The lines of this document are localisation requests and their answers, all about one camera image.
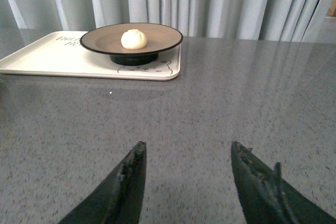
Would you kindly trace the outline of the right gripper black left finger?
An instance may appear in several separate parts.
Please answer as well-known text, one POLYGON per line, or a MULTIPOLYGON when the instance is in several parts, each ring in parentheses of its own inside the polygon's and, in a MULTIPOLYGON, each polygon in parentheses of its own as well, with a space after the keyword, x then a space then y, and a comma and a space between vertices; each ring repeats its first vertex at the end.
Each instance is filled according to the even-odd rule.
POLYGON ((146 179, 146 143, 138 142, 60 223, 138 223, 146 179))

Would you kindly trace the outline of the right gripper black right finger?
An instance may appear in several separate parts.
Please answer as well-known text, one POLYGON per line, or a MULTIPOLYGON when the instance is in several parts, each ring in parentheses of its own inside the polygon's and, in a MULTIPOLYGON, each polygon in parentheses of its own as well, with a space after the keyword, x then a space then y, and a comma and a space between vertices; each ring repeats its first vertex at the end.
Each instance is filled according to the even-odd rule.
POLYGON ((283 180, 239 142, 231 146, 232 170, 247 223, 335 223, 335 218, 283 180))

